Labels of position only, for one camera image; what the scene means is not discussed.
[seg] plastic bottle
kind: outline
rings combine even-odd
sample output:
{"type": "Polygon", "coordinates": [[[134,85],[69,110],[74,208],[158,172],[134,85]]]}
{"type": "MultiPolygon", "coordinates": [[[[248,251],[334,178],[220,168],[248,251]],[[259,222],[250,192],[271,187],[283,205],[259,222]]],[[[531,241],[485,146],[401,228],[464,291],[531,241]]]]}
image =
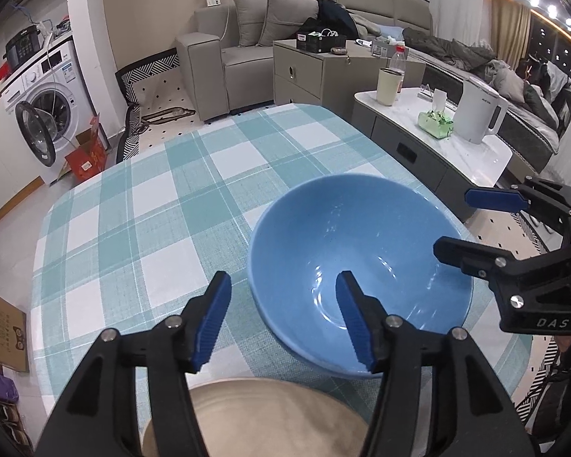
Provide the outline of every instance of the plastic bottle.
{"type": "MultiPolygon", "coordinates": [[[[404,56],[404,46],[397,45],[396,52],[393,56],[389,59],[389,68],[391,70],[397,70],[402,74],[406,73],[406,57],[404,56]]],[[[402,84],[404,83],[404,79],[400,82],[399,88],[397,89],[397,93],[400,94],[402,92],[402,84]]]]}

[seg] electric kettle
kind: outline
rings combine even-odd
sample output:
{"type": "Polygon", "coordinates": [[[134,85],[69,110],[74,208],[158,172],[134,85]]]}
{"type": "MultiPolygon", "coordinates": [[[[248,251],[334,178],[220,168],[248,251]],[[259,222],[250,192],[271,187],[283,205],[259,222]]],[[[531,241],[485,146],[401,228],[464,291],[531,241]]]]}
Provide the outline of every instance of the electric kettle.
{"type": "Polygon", "coordinates": [[[508,101],[480,79],[463,81],[463,96],[452,119],[453,130],[463,139],[481,144],[484,136],[496,134],[508,111],[508,101]]]}

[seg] beige curtain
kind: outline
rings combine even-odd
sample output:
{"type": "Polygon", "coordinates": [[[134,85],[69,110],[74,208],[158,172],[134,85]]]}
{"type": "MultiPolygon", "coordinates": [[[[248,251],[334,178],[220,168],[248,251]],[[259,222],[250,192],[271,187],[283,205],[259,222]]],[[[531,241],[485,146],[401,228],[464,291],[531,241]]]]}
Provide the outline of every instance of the beige curtain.
{"type": "Polygon", "coordinates": [[[497,57],[516,70],[527,54],[531,9],[514,0],[491,0],[491,46],[497,57]]]}

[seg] sofa armrest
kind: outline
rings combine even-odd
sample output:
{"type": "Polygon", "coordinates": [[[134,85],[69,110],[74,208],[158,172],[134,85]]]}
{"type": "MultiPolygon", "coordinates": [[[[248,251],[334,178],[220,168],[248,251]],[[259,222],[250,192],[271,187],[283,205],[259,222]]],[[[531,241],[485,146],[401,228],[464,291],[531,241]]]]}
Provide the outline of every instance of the sofa armrest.
{"type": "Polygon", "coordinates": [[[184,87],[201,120],[229,112],[220,38],[189,33],[175,41],[184,87]]]}

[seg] checkered tablecloth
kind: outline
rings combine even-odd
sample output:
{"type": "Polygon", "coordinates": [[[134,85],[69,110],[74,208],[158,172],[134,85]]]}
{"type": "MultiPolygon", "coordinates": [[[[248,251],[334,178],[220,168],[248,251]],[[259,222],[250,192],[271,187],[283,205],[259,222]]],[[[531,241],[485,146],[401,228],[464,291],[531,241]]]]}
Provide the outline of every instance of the checkered tablecloth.
{"type": "MultiPolygon", "coordinates": [[[[251,232],[265,208],[303,181],[347,171],[411,187],[472,238],[410,172],[318,106],[285,105],[217,121],[64,195],[44,219],[33,274],[31,340],[47,410],[102,329],[152,328],[225,270],[233,299],[211,361],[190,384],[241,376],[295,381],[369,418],[379,380],[329,378],[294,359],[260,319],[245,273],[251,232]]],[[[502,333],[498,322],[492,293],[475,280],[464,326],[512,393],[531,340],[502,333]]],[[[143,425],[150,414],[143,369],[137,382],[143,425]]]]}

